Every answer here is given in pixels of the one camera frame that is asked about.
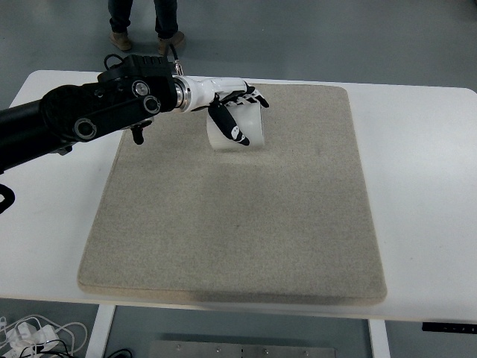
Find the white and black hand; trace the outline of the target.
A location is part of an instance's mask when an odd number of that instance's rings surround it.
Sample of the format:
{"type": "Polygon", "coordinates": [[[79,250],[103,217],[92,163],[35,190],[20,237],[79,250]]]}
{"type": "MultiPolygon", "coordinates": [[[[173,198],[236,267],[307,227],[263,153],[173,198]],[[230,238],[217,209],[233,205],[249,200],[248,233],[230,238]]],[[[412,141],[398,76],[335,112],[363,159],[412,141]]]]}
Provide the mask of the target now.
{"type": "Polygon", "coordinates": [[[209,144],[216,151],[255,150],[265,146],[262,109],[269,104],[255,86],[241,78],[190,77],[183,84],[183,112],[205,109],[209,144]]]}

